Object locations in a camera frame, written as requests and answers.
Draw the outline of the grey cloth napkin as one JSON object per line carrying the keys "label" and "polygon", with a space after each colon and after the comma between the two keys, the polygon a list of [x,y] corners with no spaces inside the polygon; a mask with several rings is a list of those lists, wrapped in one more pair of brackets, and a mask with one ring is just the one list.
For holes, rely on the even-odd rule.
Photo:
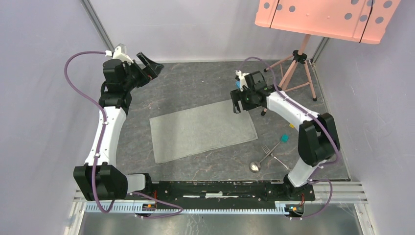
{"label": "grey cloth napkin", "polygon": [[234,113],[231,100],[154,117],[149,121],[157,164],[258,138],[249,112]]}

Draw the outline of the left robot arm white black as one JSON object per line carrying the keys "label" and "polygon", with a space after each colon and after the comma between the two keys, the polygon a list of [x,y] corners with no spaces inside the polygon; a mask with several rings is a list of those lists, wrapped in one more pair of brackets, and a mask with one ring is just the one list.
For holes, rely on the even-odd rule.
{"label": "left robot arm white black", "polygon": [[132,101],[131,91],[157,78],[164,68],[142,52],[137,57],[143,67],[124,53],[107,51],[106,54],[111,59],[103,63],[105,80],[99,100],[93,101],[99,108],[97,132],[85,163],[73,171],[73,177],[88,201],[126,197],[127,177],[115,165],[120,132]]}

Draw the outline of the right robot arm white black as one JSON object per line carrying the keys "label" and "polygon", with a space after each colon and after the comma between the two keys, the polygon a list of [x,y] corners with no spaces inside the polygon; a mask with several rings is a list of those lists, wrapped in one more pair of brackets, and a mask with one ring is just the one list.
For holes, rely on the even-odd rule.
{"label": "right robot arm white black", "polygon": [[235,71],[236,89],[231,91],[234,113],[263,107],[288,121],[298,131],[299,159],[283,180],[283,195],[295,200],[318,167],[332,156],[340,157],[334,117],[311,111],[290,98],[277,85],[267,85],[260,71]]}

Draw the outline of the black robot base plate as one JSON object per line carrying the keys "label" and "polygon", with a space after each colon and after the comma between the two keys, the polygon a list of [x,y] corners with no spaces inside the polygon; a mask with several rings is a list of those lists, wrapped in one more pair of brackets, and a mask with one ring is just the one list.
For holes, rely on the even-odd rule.
{"label": "black robot base plate", "polygon": [[142,193],[189,209],[273,209],[275,202],[315,201],[312,185],[289,188],[281,181],[160,181]]}

